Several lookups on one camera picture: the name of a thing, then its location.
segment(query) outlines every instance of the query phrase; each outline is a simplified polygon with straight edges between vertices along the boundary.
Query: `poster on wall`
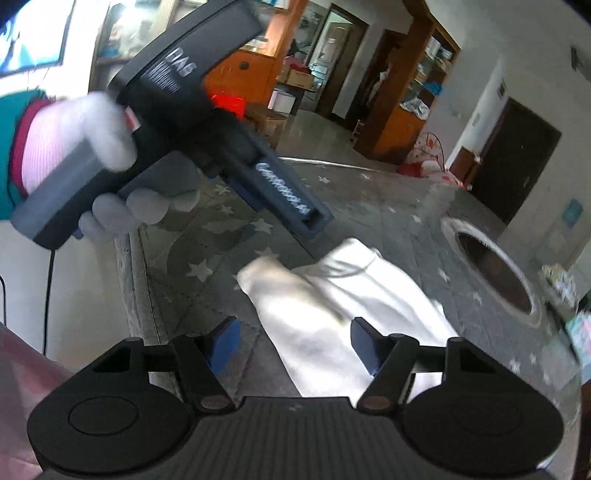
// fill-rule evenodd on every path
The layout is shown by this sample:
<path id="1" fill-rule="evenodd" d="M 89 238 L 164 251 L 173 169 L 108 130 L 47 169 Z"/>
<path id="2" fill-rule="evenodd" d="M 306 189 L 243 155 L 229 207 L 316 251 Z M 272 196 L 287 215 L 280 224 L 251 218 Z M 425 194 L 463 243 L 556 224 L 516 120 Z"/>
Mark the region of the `poster on wall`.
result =
<path id="1" fill-rule="evenodd" d="M 0 76 L 63 61 L 75 0 L 30 0 L 0 26 Z"/>

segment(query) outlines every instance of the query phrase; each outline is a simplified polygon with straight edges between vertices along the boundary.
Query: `device handle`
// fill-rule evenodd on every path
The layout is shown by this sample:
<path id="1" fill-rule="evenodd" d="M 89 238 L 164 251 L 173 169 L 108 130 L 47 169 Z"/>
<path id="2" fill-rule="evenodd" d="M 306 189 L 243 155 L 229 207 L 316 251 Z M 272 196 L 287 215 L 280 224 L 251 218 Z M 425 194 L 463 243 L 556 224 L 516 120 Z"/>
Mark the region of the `device handle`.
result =
<path id="1" fill-rule="evenodd" d="M 99 195 L 119 192 L 167 154 L 166 147 L 154 139 L 149 148 L 140 149 L 142 144 L 145 145 L 136 141 L 138 159 L 131 168 L 113 172 L 105 168 L 88 141 L 83 140 L 17 206 L 11 217 L 13 227 L 37 245 L 57 250 L 77 231 L 80 216 L 92 210 Z"/>

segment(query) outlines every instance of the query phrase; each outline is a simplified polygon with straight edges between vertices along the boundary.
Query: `red object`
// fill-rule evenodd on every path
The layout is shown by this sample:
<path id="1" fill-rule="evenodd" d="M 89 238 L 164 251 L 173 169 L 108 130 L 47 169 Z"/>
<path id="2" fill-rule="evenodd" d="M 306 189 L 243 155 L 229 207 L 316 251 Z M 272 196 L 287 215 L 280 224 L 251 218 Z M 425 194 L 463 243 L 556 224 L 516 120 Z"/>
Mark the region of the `red object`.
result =
<path id="1" fill-rule="evenodd" d="M 310 70 L 306 65 L 292 65 L 291 69 L 302 73 L 312 73 L 312 70 Z"/>
<path id="2" fill-rule="evenodd" d="M 403 163 L 396 169 L 396 173 L 400 175 L 404 175 L 406 177 L 415 177 L 421 178 L 421 169 L 423 167 L 423 162 L 416 162 L 416 163 Z"/>
<path id="3" fill-rule="evenodd" d="M 214 93 L 210 98 L 215 106 L 228 110 L 240 120 L 244 120 L 244 110 L 246 109 L 246 100 L 244 98 L 223 93 Z"/>

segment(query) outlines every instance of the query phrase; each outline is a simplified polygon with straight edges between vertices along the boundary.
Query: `gray glove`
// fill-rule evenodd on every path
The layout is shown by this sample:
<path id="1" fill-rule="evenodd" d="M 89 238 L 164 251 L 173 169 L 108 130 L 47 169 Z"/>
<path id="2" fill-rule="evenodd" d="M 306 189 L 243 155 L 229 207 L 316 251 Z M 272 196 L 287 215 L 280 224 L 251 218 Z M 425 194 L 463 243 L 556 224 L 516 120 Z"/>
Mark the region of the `gray glove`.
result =
<path id="1" fill-rule="evenodd" d="M 29 193 L 84 139 L 108 170 L 127 170 L 137 155 L 121 107 L 102 92 L 45 107 L 31 124 L 28 143 L 29 137 L 43 146 L 23 161 L 22 177 Z M 119 194 L 98 196 L 92 211 L 80 217 L 79 227 L 90 240 L 107 241 L 142 223 L 159 222 L 171 208 L 190 211 L 197 205 L 199 194 L 197 167 L 182 154 L 173 152 Z"/>

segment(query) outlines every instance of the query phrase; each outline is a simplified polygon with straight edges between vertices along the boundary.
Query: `white container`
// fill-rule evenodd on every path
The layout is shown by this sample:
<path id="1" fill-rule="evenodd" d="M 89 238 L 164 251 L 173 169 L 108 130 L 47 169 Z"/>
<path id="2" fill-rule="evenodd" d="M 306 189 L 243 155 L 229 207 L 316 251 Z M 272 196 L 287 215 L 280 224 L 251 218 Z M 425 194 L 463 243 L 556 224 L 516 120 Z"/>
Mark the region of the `white container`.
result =
<path id="1" fill-rule="evenodd" d="M 295 102 L 296 97 L 293 95 L 282 90 L 273 90 L 268 108 L 284 115 L 289 115 Z"/>
<path id="2" fill-rule="evenodd" d="M 441 47 L 441 43 L 439 43 L 439 40 L 434 37 L 431 37 L 431 40 L 429 40 L 429 43 L 427 44 L 427 47 L 425 48 L 425 54 L 430 59 L 434 59 L 435 55 L 437 55 L 437 51 L 439 50 L 439 47 Z"/>

